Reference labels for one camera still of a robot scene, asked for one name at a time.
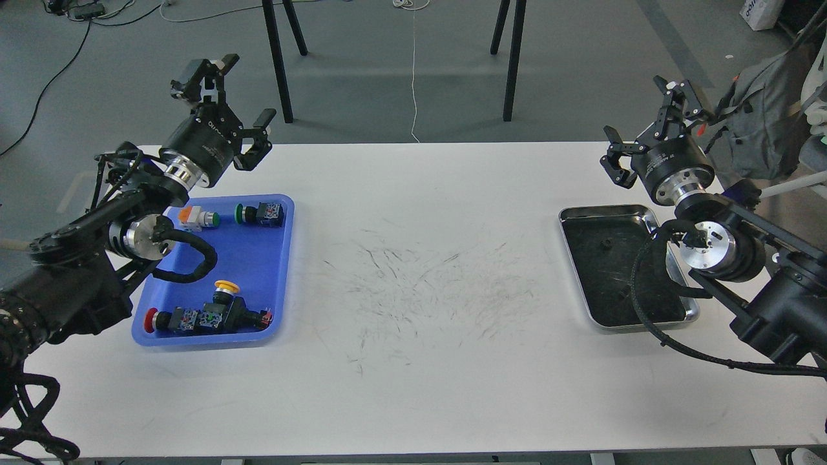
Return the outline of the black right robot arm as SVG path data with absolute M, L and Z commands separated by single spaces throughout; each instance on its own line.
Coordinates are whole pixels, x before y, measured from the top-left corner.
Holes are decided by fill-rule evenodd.
M 768 376 L 825 377 L 801 365 L 825 356 L 825 252 L 750 211 L 738 200 L 709 193 L 715 172 L 691 135 L 713 115 L 688 81 L 655 76 L 662 93 L 655 121 L 634 141 L 614 127 L 600 160 L 615 185 L 643 183 L 650 200 L 673 207 L 674 220 L 654 229 L 638 251 L 629 280 L 641 324 L 662 346 L 730 369 Z M 656 327 L 638 297 L 638 274 L 652 263 L 659 284 L 688 298 L 715 298 L 733 314 L 730 329 L 767 357 L 766 363 L 711 356 Z

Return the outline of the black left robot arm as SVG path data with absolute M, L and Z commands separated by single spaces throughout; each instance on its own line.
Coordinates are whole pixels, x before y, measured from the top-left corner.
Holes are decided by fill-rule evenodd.
M 224 79 L 239 60 L 195 59 L 171 81 L 171 96 L 190 113 L 157 156 L 124 142 L 98 156 L 98 179 L 113 170 L 109 191 L 95 189 L 85 215 L 30 242 L 32 268 L 2 287 L 2 413 L 19 421 L 2 429 L 2 454 L 38 463 L 17 452 L 37 442 L 62 463 L 79 448 L 51 435 L 45 415 L 58 399 L 53 377 L 26 373 L 27 357 L 43 344 L 72 335 L 98 335 L 132 315 L 132 293 L 152 276 L 188 284 L 218 263 L 215 248 L 175 229 L 165 215 L 189 201 L 195 186 L 211 188 L 228 167 L 251 171 L 271 151 L 267 127 L 275 109 L 261 112 L 250 129 L 225 100 Z

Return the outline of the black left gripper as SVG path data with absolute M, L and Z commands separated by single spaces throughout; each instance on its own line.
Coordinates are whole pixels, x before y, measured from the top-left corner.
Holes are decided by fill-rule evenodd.
M 167 165 L 164 175 L 188 191 L 196 185 L 212 188 L 231 163 L 238 171 L 253 171 L 272 149 L 269 124 L 276 109 L 265 108 L 250 129 L 243 129 L 225 103 L 224 79 L 239 59 L 194 59 L 171 80 L 171 97 L 194 109 L 162 145 L 160 158 Z M 252 141 L 244 152 L 243 140 Z

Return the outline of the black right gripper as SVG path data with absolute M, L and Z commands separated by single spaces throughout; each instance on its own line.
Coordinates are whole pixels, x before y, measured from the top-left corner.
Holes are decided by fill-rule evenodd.
M 653 123 L 653 138 L 666 141 L 647 151 L 647 145 L 627 143 L 614 127 L 605 125 L 603 133 L 609 145 L 600 165 L 615 185 L 631 189 L 639 176 L 653 203 L 676 206 L 689 194 L 704 191 L 715 179 L 714 168 L 688 136 L 691 129 L 709 123 L 715 114 L 708 108 L 706 95 L 696 91 L 689 80 L 667 81 L 654 76 L 653 82 L 664 95 Z M 633 157 L 631 170 L 622 167 L 623 157 Z

